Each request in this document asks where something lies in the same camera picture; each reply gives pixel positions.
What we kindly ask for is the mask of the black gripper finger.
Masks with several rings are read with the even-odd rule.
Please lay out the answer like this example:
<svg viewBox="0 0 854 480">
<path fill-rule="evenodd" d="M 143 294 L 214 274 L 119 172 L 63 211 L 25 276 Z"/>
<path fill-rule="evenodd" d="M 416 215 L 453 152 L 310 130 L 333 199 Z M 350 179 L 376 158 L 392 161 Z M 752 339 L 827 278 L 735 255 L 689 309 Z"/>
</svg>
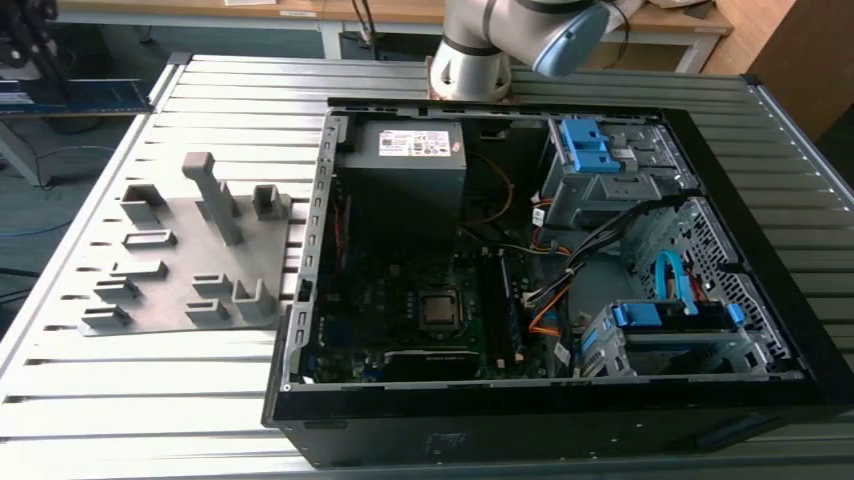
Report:
<svg viewBox="0 0 854 480">
<path fill-rule="evenodd" d="M 70 100 L 67 72 L 50 47 L 34 47 L 31 60 L 39 78 L 30 82 L 30 94 L 38 104 L 66 105 Z"/>
</svg>

